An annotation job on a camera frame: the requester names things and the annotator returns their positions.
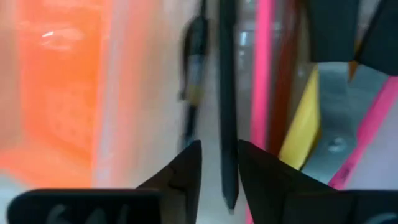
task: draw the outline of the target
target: orange plastic bin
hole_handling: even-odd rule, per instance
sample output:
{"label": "orange plastic bin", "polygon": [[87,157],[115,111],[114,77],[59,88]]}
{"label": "orange plastic bin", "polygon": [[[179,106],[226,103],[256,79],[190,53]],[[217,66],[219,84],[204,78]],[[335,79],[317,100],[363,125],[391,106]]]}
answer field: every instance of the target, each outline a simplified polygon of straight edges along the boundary
{"label": "orange plastic bin", "polygon": [[29,187],[93,185],[96,119],[109,35],[105,0],[1,3],[0,166]]}

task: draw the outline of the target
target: yellow object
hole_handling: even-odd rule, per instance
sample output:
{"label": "yellow object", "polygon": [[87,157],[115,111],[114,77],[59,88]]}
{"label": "yellow object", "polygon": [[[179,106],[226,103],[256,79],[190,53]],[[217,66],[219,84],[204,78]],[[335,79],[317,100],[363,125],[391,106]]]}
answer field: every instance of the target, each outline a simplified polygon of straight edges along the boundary
{"label": "yellow object", "polygon": [[203,96],[203,91],[200,85],[189,85],[187,98],[191,105],[198,106]]}
{"label": "yellow object", "polygon": [[[355,43],[355,52],[358,51],[359,47],[361,46],[360,41],[356,41]],[[354,78],[354,74],[356,69],[358,68],[359,64],[355,60],[349,62],[349,78],[352,80]]]}
{"label": "yellow object", "polygon": [[318,66],[314,66],[279,152],[279,159],[295,169],[304,164],[320,127],[318,79]]}

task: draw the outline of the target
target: pink stick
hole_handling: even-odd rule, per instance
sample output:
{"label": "pink stick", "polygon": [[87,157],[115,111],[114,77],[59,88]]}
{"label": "pink stick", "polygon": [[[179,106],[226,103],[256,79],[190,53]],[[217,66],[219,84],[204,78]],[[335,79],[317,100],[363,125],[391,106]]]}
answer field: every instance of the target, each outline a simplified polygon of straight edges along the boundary
{"label": "pink stick", "polygon": [[[256,12],[251,142],[263,150],[266,150],[267,141],[273,6],[273,0],[258,0]],[[253,223],[249,207],[247,208],[246,223]]]}
{"label": "pink stick", "polygon": [[361,160],[366,148],[373,142],[384,118],[394,104],[398,95],[398,77],[390,77],[377,95],[372,107],[366,113],[365,118],[359,126],[357,138],[358,145],[344,165],[329,181],[329,186],[335,189],[344,189],[351,178],[353,171]]}

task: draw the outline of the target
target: black stick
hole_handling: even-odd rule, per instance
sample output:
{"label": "black stick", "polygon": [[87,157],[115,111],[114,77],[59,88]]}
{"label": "black stick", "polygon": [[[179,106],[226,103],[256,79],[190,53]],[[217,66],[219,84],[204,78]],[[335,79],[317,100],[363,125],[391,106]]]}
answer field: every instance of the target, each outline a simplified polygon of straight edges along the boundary
{"label": "black stick", "polygon": [[220,128],[221,176],[223,195],[230,210],[238,199],[238,128],[235,93],[236,0],[220,0],[219,54],[220,54]]}

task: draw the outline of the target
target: orange container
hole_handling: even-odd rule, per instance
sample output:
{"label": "orange container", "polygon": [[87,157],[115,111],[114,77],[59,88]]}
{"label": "orange container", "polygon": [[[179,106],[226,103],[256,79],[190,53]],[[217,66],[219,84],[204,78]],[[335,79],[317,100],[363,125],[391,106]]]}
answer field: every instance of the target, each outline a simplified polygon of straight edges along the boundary
{"label": "orange container", "polygon": [[89,187],[109,7],[105,0],[0,4],[0,166],[31,187]]}
{"label": "orange container", "polygon": [[1,1],[0,171],[28,189],[133,187],[170,162],[196,6],[178,3]]}

